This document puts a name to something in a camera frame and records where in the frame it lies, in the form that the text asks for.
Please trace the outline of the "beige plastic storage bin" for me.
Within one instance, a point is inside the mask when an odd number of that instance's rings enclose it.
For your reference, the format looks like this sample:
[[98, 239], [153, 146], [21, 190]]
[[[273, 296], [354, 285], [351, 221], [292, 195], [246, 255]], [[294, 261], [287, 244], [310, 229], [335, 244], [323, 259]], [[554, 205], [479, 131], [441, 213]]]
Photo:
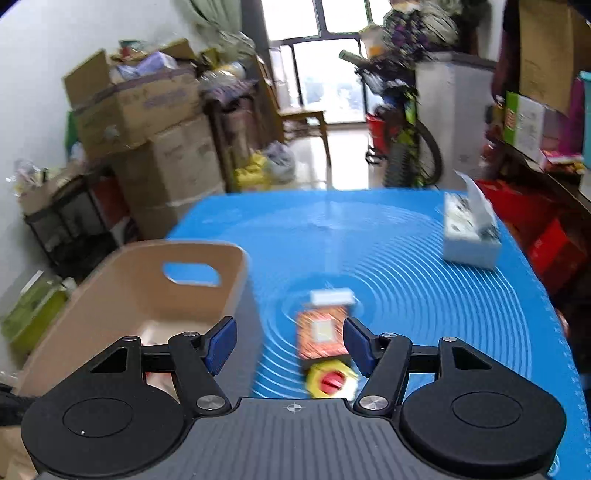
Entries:
[[252, 392], [262, 326], [249, 256], [218, 242], [145, 241], [111, 254], [75, 290], [20, 373], [20, 396], [41, 396], [121, 337], [164, 344], [235, 318], [238, 341], [216, 381], [230, 401]]

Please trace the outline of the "green black bicycle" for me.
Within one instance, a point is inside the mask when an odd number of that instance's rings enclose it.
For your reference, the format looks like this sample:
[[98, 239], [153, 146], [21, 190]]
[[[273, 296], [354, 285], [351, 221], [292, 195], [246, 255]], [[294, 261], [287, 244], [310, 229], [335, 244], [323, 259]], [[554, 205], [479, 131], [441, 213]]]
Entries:
[[420, 120], [416, 62], [421, 55], [385, 53], [372, 59], [342, 50], [342, 59], [382, 103], [366, 115], [370, 143], [366, 163], [384, 169], [387, 188], [431, 188], [443, 175], [443, 156]]

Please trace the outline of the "red bag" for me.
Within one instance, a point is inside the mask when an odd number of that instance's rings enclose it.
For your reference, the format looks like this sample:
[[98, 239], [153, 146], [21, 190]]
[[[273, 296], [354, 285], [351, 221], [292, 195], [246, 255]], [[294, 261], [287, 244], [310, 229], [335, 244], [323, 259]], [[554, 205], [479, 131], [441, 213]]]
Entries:
[[589, 265], [590, 225], [556, 194], [503, 180], [477, 184], [550, 295]]

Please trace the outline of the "lower cardboard box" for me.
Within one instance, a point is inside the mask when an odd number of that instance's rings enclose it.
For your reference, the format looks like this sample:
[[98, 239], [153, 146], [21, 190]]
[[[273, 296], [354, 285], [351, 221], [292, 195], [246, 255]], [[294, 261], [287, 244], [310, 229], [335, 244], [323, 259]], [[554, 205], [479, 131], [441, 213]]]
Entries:
[[180, 123], [111, 159], [131, 216], [145, 239], [160, 239], [225, 182], [206, 116]]

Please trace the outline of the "white cabinet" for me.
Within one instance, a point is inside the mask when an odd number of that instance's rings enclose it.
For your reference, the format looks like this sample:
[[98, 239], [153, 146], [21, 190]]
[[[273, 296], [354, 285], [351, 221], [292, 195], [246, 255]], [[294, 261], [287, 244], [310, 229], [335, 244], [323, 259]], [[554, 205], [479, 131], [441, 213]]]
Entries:
[[485, 142], [485, 113], [493, 103], [491, 83], [496, 63], [475, 55], [433, 53], [416, 65], [419, 118], [438, 143], [443, 173], [437, 186], [463, 190], [459, 173], [480, 175]]

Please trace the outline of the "cardboard box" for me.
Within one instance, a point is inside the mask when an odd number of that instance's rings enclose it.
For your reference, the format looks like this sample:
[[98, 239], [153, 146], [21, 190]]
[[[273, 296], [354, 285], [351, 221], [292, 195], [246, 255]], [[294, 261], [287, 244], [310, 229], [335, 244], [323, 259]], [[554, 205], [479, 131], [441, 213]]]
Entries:
[[160, 239], [225, 182], [206, 116], [180, 123], [111, 159], [131, 216], [145, 239]]
[[114, 62], [103, 49], [63, 77], [78, 140], [90, 160], [135, 149], [197, 115], [197, 56], [175, 40], [141, 59]]

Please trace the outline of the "small white box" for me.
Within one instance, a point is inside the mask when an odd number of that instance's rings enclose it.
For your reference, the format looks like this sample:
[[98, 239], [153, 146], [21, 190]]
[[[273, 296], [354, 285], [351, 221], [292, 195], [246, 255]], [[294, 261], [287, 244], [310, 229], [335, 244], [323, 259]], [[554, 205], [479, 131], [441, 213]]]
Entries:
[[349, 288], [312, 290], [310, 292], [310, 304], [314, 308], [332, 306], [349, 307], [356, 304], [356, 296]]

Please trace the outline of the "wooden chair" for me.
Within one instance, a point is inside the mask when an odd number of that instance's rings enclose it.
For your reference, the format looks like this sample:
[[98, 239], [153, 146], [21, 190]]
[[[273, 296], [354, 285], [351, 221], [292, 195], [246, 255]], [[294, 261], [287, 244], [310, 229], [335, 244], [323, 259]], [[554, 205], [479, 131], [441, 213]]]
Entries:
[[256, 67], [256, 72], [259, 74], [259, 81], [260, 85], [262, 85], [263, 95], [270, 104], [270, 118], [274, 130], [276, 130], [276, 139], [281, 143], [286, 141], [286, 129], [284, 126], [287, 122], [301, 123], [314, 119], [318, 122], [318, 135], [322, 139], [322, 144], [324, 144], [327, 167], [331, 169], [332, 157], [331, 151], [329, 151], [328, 124], [325, 121], [325, 112], [322, 110], [312, 110], [307, 107], [280, 108], [279, 99], [277, 99], [276, 88], [274, 87], [273, 79], [271, 79], [270, 70], [267, 69], [263, 58], [259, 55], [255, 55], [252, 57], [252, 62]]

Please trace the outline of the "green white carton box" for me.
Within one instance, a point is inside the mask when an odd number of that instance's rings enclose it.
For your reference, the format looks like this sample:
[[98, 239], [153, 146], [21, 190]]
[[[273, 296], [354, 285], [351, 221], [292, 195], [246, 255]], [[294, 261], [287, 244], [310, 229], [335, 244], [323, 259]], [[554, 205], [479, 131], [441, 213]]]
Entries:
[[546, 107], [528, 97], [508, 92], [505, 101], [504, 141], [538, 161], [544, 138]]

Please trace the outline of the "white tissue box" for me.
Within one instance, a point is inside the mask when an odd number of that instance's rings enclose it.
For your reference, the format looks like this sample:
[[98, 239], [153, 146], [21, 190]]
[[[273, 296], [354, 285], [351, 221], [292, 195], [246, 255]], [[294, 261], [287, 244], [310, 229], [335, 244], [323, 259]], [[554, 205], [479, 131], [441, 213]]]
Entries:
[[456, 174], [465, 182], [466, 193], [445, 193], [443, 259], [495, 270], [502, 242], [493, 206], [470, 176]]

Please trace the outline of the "upper cardboard box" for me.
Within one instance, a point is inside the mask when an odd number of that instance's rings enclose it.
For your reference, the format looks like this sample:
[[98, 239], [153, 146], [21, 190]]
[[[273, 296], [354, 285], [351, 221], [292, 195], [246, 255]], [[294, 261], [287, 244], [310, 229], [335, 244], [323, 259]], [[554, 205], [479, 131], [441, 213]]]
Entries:
[[63, 77], [78, 140], [90, 160], [135, 149], [197, 115], [197, 56], [175, 40], [141, 59], [114, 62], [103, 49]]

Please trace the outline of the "teal plastic storage crate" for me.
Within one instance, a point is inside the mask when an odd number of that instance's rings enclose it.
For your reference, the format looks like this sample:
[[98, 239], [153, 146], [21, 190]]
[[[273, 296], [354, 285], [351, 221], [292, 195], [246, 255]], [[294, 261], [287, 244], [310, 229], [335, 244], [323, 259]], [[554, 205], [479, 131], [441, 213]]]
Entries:
[[588, 170], [591, 170], [591, 73], [581, 71], [579, 78], [584, 87], [584, 137], [583, 137], [583, 161]]

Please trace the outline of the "dark wooden side table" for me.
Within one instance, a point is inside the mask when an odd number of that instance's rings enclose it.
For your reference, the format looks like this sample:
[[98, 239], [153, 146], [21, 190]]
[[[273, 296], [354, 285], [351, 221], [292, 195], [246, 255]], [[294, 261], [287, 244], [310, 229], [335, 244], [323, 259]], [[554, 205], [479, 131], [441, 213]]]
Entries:
[[500, 155], [500, 167], [496, 176], [508, 183], [552, 191], [556, 195], [569, 198], [577, 208], [590, 213], [590, 199], [580, 192], [583, 180], [581, 170], [565, 167], [544, 167], [526, 156], [500, 137], [487, 133], [485, 138], [490, 141]]

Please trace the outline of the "green curtain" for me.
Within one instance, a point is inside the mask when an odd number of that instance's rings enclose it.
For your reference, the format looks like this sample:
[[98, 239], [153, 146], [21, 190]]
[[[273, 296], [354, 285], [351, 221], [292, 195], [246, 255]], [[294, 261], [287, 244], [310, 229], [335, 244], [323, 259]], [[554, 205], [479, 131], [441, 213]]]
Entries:
[[256, 54], [256, 43], [242, 32], [242, 1], [184, 0], [177, 4], [205, 42], [226, 61], [242, 61]]

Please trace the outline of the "patterned orange small box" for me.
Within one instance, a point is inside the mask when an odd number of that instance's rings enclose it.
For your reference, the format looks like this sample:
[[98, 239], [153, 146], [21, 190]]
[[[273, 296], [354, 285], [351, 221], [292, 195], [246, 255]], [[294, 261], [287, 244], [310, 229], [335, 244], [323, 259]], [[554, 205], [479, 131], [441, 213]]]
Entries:
[[342, 339], [348, 314], [344, 306], [312, 308], [297, 314], [297, 359], [304, 372], [322, 361], [349, 364], [351, 357]]

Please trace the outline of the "yellow toy red dial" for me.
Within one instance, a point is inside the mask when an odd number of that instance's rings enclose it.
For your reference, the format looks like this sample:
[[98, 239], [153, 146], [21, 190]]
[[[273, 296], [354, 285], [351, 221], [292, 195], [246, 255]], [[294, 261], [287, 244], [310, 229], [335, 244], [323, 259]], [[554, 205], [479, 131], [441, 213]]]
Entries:
[[311, 398], [344, 398], [353, 401], [359, 386], [359, 376], [339, 360], [315, 363], [308, 370], [305, 388]]

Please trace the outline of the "blue silicone mat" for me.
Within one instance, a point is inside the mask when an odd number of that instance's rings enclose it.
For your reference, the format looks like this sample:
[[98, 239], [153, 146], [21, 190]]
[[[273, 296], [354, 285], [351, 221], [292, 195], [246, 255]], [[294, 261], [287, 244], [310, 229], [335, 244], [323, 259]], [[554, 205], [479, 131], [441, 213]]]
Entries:
[[174, 240], [225, 241], [249, 255], [266, 335], [252, 391], [304, 395], [294, 316], [311, 291], [348, 288], [375, 332], [420, 345], [456, 336], [555, 395], [568, 413], [584, 395], [549, 298], [510, 234], [493, 270], [442, 257], [438, 192], [294, 191], [208, 198]]

